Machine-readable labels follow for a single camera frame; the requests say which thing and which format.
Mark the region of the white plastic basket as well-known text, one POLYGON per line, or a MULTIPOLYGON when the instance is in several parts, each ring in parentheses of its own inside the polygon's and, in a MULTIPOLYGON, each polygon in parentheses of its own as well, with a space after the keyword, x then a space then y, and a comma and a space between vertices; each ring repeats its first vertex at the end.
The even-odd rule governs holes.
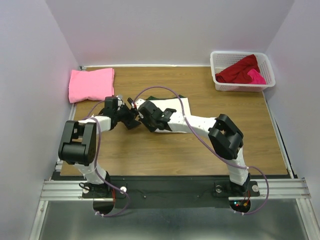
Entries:
POLYGON ((275 75, 270 60, 264 53, 246 51, 213 51, 210 54, 210 67, 215 89, 217 91, 261 92, 276 85, 275 75), (226 68, 249 55, 255 55, 260 75, 264 78, 265 84, 222 83, 217 81, 216 74, 222 72, 226 68))

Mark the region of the aluminium frame rail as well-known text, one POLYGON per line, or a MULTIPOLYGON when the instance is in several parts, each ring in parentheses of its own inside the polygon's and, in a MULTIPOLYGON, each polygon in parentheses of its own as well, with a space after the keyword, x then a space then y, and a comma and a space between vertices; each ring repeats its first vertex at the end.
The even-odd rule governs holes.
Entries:
MULTIPOLYGON (((41 201, 90 201, 82 197, 79 180, 46 180, 42 185, 41 201)), ((304 179, 269 179, 270 200, 310 199, 311 194, 304 179)))

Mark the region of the magenta t-shirt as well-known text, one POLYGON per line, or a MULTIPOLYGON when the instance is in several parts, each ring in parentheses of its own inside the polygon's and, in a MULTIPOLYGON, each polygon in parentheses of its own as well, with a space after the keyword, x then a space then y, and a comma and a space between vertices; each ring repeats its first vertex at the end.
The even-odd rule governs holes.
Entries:
POLYGON ((250 84, 252 85, 266 85, 266 80, 255 69, 248 71, 247 75, 251 78, 250 84))

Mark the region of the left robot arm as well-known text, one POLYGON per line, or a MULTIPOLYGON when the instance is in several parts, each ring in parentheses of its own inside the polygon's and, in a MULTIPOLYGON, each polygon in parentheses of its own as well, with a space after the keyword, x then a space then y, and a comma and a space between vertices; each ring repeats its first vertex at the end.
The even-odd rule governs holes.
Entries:
POLYGON ((101 133, 113 130, 121 122, 128 130, 140 125, 136 120, 137 108, 131 98, 128 107, 120 96, 106 97, 104 108, 97 115, 89 115, 83 120, 68 120, 62 132, 58 157, 74 166, 86 179, 80 183, 85 198, 106 198, 115 196, 111 178, 97 161, 98 141, 101 133))

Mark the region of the white and green t-shirt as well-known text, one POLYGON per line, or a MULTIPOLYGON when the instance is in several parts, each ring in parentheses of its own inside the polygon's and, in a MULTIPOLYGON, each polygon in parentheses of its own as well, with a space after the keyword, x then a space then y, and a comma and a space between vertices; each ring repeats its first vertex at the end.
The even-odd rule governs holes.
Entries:
MULTIPOLYGON (((183 97, 182 95, 179 95, 179 97, 182 101, 185 115, 186 116, 191 115, 189 99, 187 97, 183 97)), ((146 101, 151 101, 153 104, 155 104, 156 107, 160 108, 161 111, 164 111, 165 109, 169 108, 169 109, 175 109, 177 112, 182 112, 182 106, 181 106, 180 100, 177 97, 168 98, 168 99, 159 99, 159 98, 150 96, 146 99, 146 101)), ((173 134, 173 133, 186 134, 186 132, 184 131, 169 131, 169 130, 160 130, 160 129, 156 129, 155 132, 169 133, 169 134, 173 134)))

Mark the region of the dark red t-shirt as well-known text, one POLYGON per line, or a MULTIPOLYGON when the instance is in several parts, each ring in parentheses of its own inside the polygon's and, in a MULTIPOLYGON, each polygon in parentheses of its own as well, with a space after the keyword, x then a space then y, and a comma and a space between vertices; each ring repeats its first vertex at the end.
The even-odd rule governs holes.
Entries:
POLYGON ((254 80, 248 74, 251 70, 260 73, 257 58, 254 54, 248 55, 223 71, 215 74, 218 83, 251 84, 254 80))

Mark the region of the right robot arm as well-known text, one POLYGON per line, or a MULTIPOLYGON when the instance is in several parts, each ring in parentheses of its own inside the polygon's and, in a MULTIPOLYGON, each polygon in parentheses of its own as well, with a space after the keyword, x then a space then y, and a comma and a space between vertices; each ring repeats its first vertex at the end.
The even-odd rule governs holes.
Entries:
POLYGON ((200 117, 185 113, 183 102, 180 109, 161 109, 150 100, 135 102, 139 121, 150 131, 192 133, 228 168, 230 189, 235 195, 248 190, 249 168, 243 156, 244 134, 225 114, 218 117, 200 117))

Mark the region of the folded pink t-shirt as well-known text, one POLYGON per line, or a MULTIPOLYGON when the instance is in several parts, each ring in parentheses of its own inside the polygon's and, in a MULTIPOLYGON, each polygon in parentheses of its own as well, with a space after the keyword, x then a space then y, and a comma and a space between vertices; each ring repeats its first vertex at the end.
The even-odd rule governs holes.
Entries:
POLYGON ((114 95, 113 68, 93 71, 72 70, 68 85, 68 99, 71 104, 90 101, 103 101, 114 95))

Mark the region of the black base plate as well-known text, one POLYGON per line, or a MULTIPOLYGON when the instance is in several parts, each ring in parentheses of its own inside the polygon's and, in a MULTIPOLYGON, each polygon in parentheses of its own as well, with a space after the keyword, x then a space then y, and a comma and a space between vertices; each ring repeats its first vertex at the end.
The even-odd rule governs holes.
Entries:
POLYGON ((228 176, 111 176, 130 197, 130 209, 229 208, 230 200, 260 196, 258 183, 236 186, 228 176))

